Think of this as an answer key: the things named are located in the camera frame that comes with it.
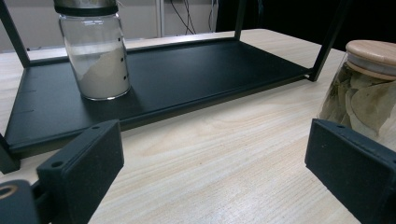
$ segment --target shelf surface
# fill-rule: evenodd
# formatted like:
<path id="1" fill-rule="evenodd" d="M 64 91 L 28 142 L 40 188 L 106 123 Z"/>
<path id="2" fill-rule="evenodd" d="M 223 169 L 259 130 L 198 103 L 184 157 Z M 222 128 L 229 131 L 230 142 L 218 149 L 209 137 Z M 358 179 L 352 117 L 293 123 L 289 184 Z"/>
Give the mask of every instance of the shelf surface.
<path id="1" fill-rule="evenodd" d="M 308 72 L 238 40 L 128 51 L 131 90 L 111 101 L 80 96 L 70 63 L 25 69 L 7 126 L 13 154 L 57 149 L 95 123 L 122 130 L 167 119 L 304 78 Z"/>

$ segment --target jar with wooden lid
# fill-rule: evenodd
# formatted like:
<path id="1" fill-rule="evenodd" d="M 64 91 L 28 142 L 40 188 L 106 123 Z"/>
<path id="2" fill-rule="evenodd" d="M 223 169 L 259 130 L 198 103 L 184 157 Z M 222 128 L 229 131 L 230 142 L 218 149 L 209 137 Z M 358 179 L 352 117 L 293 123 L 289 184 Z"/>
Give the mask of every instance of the jar with wooden lid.
<path id="1" fill-rule="evenodd" d="M 340 123 L 396 151 L 395 80 L 396 44 L 351 41 L 318 118 Z"/>

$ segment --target white powder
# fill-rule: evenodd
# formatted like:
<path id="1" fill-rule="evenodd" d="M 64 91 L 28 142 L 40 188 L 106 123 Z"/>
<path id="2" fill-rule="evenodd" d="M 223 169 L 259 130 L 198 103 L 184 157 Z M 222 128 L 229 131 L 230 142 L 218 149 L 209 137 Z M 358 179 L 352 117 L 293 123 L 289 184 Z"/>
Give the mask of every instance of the white powder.
<path id="1" fill-rule="evenodd" d="M 102 54 L 85 74 L 78 74 L 81 93 L 92 99 L 119 96 L 130 88 L 123 48 Z"/>

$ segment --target light wood tabletop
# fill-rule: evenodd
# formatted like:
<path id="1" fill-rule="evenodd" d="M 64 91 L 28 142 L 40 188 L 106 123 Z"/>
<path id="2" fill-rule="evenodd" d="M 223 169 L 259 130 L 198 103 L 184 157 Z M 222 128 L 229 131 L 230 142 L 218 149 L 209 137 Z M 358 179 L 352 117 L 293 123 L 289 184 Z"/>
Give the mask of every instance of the light wood tabletop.
<path id="1" fill-rule="evenodd" d="M 232 35 L 129 41 L 127 48 Z M 305 67 L 320 48 L 268 30 L 243 31 L 241 40 Z M 64 49 L 30 52 L 33 59 L 60 55 Z M 124 167 L 91 223 L 359 223 L 304 163 L 311 120 L 344 55 L 332 49 L 317 82 L 297 81 L 123 132 Z M 15 53 L 0 54 L 2 134 L 22 72 Z M 22 160 L 0 182 L 33 184 L 35 168 L 53 153 Z"/>

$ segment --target granular contents in jar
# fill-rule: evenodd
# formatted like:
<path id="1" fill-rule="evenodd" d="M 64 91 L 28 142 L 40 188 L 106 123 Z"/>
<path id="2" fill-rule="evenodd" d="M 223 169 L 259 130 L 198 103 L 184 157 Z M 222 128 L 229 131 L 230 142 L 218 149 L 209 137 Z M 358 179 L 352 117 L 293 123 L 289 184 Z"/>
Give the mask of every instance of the granular contents in jar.
<path id="1" fill-rule="evenodd" d="M 318 117 L 376 139 L 395 104 L 394 81 L 366 76 L 344 63 Z"/>
<path id="2" fill-rule="evenodd" d="M 106 99 L 128 91 L 130 84 L 124 57 L 123 48 L 102 54 L 78 79 L 82 94 L 93 99 Z"/>

